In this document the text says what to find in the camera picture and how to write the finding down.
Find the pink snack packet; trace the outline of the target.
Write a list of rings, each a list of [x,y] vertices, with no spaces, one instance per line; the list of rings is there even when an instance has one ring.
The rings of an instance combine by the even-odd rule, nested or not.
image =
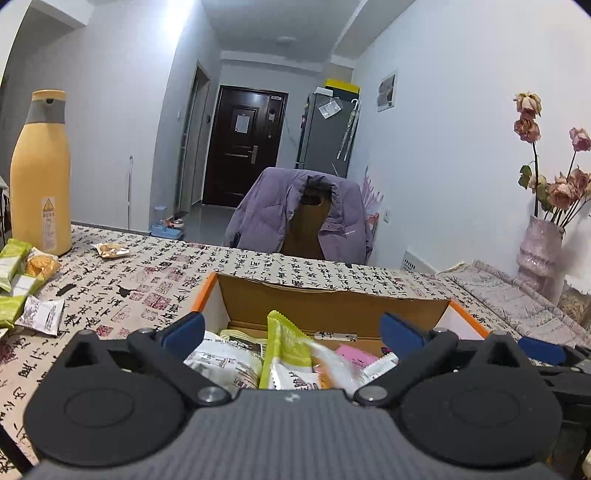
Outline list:
[[[368,367],[378,360],[375,355],[348,344],[342,344],[339,346],[337,350],[335,350],[335,353],[361,369]]]

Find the oat crisp snack packet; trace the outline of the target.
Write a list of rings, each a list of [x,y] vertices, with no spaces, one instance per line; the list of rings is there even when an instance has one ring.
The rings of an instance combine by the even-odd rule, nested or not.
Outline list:
[[[342,389],[349,396],[353,396],[367,382],[363,370],[335,353],[328,347],[315,341],[308,341],[311,358],[321,367],[322,375],[331,383],[332,387]]]

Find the green white snack bar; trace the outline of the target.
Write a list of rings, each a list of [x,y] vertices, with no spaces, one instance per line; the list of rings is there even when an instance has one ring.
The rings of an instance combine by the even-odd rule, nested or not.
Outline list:
[[[259,389],[317,390],[320,375],[314,371],[308,336],[279,311],[267,315],[266,353]]]

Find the pink quilted cloth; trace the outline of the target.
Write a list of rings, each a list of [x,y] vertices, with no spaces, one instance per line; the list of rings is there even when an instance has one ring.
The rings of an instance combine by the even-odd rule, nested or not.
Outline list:
[[[570,347],[590,346],[590,333],[544,296],[480,260],[437,274],[470,293],[521,336]]]

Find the clear storage jar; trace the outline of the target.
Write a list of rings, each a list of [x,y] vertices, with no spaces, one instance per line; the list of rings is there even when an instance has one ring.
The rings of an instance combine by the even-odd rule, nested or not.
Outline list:
[[[564,282],[558,307],[581,327],[590,330],[590,294],[583,293]]]

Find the white silver snack packet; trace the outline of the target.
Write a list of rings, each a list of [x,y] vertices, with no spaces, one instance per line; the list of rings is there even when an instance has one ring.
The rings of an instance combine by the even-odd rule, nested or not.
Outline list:
[[[263,356],[262,344],[206,331],[183,363],[235,396],[241,389],[259,388]]]

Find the red cardboard pumpkin box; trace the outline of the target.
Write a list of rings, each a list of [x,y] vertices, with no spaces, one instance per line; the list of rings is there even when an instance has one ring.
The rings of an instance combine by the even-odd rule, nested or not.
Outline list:
[[[336,349],[344,343],[375,356],[386,347],[380,319],[391,313],[415,327],[446,328],[461,339],[482,340],[490,330],[459,303],[447,299],[409,299],[280,286],[212,273],[202,284],[192,309],[204,315],[205,332],[241,330],[266,338],[266,317],[276,310],[318,342]]]

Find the purple jacket on chair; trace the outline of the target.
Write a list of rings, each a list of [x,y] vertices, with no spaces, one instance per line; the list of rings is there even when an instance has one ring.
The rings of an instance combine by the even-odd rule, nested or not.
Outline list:
[[[228,247],[365,265],[373,234],[358,184],[311,170],[263,170],[235,209]]]

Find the wooden chair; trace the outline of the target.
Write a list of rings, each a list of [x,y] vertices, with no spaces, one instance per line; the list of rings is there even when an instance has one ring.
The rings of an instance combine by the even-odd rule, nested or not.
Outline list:
[[[287,256],[324,260],[318,234],[328,216],[331,202],[319,196],[304,196],[287,225],[280,252]]]

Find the dried rose bouquet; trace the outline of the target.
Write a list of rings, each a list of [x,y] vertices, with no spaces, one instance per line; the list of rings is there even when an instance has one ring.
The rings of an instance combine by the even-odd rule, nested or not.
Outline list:
[[[513,101],[517,119],[513,131],[531,147],[533,159],[519,171],[518,184],[534,196],[533,215],[565,229],[590,204],[590,170],[579,157],[590,152],[590,132],[583,127],[568,131],[569,151],[563,160],[540,147],[543,104],[539,95],[517,93]]]

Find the green snack bar on table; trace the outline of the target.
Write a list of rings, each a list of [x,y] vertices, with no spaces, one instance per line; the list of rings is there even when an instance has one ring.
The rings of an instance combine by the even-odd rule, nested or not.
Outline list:
[[[10,238],[0,252],[0,288],[10,293],[12,280],[22,261],[27,257],[32,245],[28,242]]]

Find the yellow thermos bottle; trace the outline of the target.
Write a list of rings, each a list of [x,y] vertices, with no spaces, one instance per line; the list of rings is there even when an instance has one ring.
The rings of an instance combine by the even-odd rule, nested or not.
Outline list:
[[[72,247],[66,94],[32,93],[10,165],[12,235],[61,256]]]

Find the dark entrance door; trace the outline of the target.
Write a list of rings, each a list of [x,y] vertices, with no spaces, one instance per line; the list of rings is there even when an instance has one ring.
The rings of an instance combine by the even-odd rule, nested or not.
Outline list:
[[[267,167],[276,166],[287,93],[221,86],[205,166],[205,205],[238,207]]]

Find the grey refrigerator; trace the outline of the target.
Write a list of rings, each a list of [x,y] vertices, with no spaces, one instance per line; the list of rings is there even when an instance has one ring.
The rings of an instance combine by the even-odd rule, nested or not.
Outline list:
[[[318,87],[308,95],[295,168],[345,178],[360,110],[358,92]]]

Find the wall picture frame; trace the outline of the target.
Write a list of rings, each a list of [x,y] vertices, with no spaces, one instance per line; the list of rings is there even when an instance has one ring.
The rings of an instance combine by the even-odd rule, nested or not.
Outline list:
[[[396,101],[396,91],[398,82],[398,72],[394,71],[391,75],[385,77],[378,88],[377,112],[382,112],[394,107]]]

